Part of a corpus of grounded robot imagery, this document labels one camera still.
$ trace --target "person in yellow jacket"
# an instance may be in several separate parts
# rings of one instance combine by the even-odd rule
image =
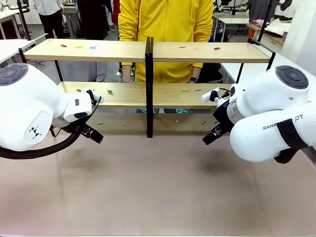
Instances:
[[[208,42],[213,0],[120,0],[120,41]],[[132,63],[123,63],[123,82],[131,82]],[[187,83],[202,63],[155,63],[154,83]],[[136,81],[145,83],[145,64],[136,64]]]

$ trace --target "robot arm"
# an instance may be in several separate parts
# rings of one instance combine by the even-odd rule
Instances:
[[[305,75],[290,66],[268,70],[246,90],[233,84],[229,100],[219,96],[217,88],[202,96],[205,101],[207,95],[215,94],[215,99],[209,99],[218,103],[214,116],[220,123],[203,140],[209,145],[231,132],[232,148],[241,158],[252,162],[276,158],[284,163],[288,156],[314,142],[308,131],[302,130],[309,124],[313,131],[314,125],[315,115],[308,110],[315,106],[308,103],[308,89]],[[303,114],[305,119],[291,122]]]
[[[32,158],[35,153],[25,151],[40,143],[52,125],[69,133],[80,128],[81,134],[101,143],[103,136],[85,122],[92,114],[92,104],[102,103],[104,97],[89,89],[85,91],[63,93],[50,78],[28,64],[12,64],[0,70],[1,155],[10,157],[12,150]],[[41,154],[53,152],[49,149]]]

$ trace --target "black watch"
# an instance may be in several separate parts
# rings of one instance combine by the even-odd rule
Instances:
[[[191,77],[190,81],[194,81],[195,83],[201,83],[199,78]]]

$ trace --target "logo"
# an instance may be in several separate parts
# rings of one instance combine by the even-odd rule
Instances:
[[[33,133],[34,133],[33,139],[36,138],[37,136],[42,136],[42,134],[37,133],[37,129],[38,129],[38,126],[37,126],[36,128],[32,127],[32,128],[30,129],[30,131],[29,131],[29,133],[33,131]]]

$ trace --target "hand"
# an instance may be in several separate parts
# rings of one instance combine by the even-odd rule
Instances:
[[[132,66],[123,66],[123,83],[132,83],[132,79],[130,77],[131,70]]]

